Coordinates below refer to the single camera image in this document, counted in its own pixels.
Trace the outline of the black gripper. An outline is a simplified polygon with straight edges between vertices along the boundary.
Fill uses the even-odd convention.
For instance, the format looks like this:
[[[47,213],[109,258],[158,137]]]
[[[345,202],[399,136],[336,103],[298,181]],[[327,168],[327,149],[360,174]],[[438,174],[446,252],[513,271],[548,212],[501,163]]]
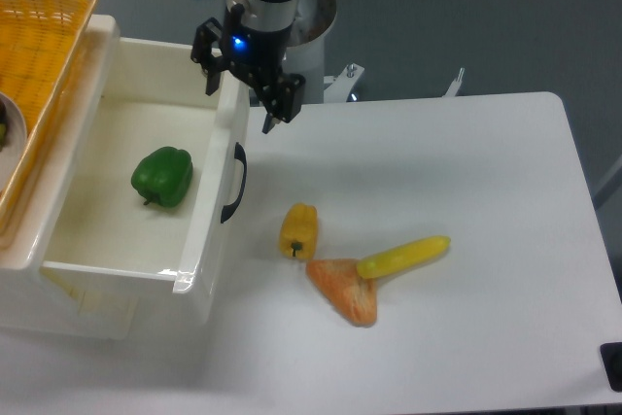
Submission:
[[[195,29],[190,59],[200,66],[206,79],[205,93],[211,96],[219,89],[226,65],[234,77],[255,91],[263,104],[266,110],[264,134],[278,123],[290,123],[301,110],[306,80],[299,74],[283,73],[282,68],[291,31],[291,26],[277,31],[258,31],[228,23],[223,30],[214,17]],[[214,46],[217,51],[221,46],[223,57],[213,53]]]

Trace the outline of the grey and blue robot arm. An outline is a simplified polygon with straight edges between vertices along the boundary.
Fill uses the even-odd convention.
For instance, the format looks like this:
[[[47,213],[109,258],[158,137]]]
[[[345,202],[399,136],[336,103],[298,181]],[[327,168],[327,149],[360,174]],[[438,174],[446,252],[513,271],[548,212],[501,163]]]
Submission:
[[[266,110],[262,131],[291,121],[300,111],[304,78],[286,73],[283,61],[299,0],[225,0],[222,20],[211,17],[195,31],[190,58],[213,94],[229,72],[251,88]]]

